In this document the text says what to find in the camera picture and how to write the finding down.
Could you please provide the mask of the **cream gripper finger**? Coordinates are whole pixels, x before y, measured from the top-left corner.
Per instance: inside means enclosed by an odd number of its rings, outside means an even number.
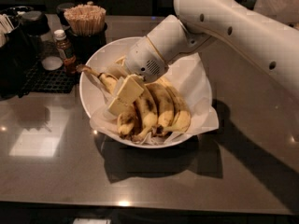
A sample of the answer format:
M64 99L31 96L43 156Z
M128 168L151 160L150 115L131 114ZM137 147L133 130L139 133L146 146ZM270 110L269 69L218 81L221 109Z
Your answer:
M143 93L142 81L137 75L121 77L117 82L112 97L107 104L107 111L118 116Z
M115 62L111 63L107 67L106 71L116 78L127 77L129 75L129 72L125 68L124 56L121 56Z

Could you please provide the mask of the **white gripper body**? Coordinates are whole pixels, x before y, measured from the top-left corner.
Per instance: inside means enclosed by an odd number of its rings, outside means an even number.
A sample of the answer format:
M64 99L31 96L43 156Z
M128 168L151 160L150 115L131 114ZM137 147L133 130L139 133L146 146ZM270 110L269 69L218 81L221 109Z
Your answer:
M146 83L156 81L168 71L168 65L146 36L130 47L124 64L129 73L141 76Z

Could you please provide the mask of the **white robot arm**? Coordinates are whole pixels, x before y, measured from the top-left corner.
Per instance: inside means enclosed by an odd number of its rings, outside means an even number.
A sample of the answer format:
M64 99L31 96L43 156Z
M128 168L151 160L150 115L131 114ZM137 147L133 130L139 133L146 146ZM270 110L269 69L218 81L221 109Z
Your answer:
M250 11L235 0L174 0L167 16L134 43L121 71L150 83L179 56L205 49L215 38L299 96L299 31Z

